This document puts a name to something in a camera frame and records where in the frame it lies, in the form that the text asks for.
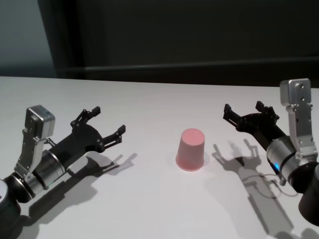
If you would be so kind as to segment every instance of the dark wall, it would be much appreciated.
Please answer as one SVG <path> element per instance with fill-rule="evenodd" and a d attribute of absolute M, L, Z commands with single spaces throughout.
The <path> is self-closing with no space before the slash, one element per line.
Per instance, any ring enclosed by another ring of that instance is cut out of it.
<path fill-rule="evenodd" d="M 36 0 L 0 0 L 0 76 L 55 77 Z"/>
<path fill-rule="evenodd" d="M 319 1 L 77 2 L 88 66 L 319 55 Z"/>

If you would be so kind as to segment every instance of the pink paper cup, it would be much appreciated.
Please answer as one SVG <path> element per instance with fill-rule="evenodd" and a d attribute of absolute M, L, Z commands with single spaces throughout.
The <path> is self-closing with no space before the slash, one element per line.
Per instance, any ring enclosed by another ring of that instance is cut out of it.
<path fill-rule="evenodd" d="M 204 134 L 196 129 L 186 129 L 180 138 L 178 153 L 176 156 L 177 165 L 185 171 L 196 171 L 204 164 Z"/>

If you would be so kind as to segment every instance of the gray wall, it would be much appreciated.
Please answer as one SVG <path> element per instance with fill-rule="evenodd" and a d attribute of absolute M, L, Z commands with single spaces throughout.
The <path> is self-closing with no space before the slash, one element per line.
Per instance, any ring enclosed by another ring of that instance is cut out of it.
<path fill-rule="evenodd" d="M 0 76 L 55 77 L 37 0 L 0 0 Z"/>

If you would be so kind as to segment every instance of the white table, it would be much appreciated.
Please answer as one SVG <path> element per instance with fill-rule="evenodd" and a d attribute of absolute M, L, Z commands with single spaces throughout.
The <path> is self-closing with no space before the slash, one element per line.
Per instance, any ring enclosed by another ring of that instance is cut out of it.
<path fill-rule="evenodd" d="M 317 119 L 319 90 L 312 89 L 312 98 Z M 278 182 L 275 176 L 257 176 L 274 174 L 265 151 L 222 118 L 225 103 L 245 115 L 256 112 L 258 100 L 274 107 L 281 117 L 278 126 L 289 133 L 279 88 L 1 77 L 1 178 L 13 172 L 20 155 L 27 107 L 42 104 L 55 114 L 56 142 L 71 132 L 70 122 L 82 109 L 95 106 L 102 113 L 90 124 L 102 136 L 127 126 L 123 143 L 106 150 L 106 159 L 89 154 L 100 166 L 116 160 L 119 168 L 82 180 L 64 175 L 45 203 L 36 197 L 22 205 L 28 216 L 34 204 L 33 219 L 15 234 L 19 239 L 319 239 L 319 228 L 298 211 L 301 195 L 290 185 L 276 187 L 270 181 Z M 318 122 L 313 122 L 319 141 Z M 206 137 L 205 166 L 196 172 L 175 163 L 180 135 L 190 127 Z M 257 146 L 259 156 L 244 139 Z M 245 167 L 232 160 L 239 156 Z M 226 170 L 216 158 L 227 160 Z M 83 157 L 71 170 L 87 162 Z"/>

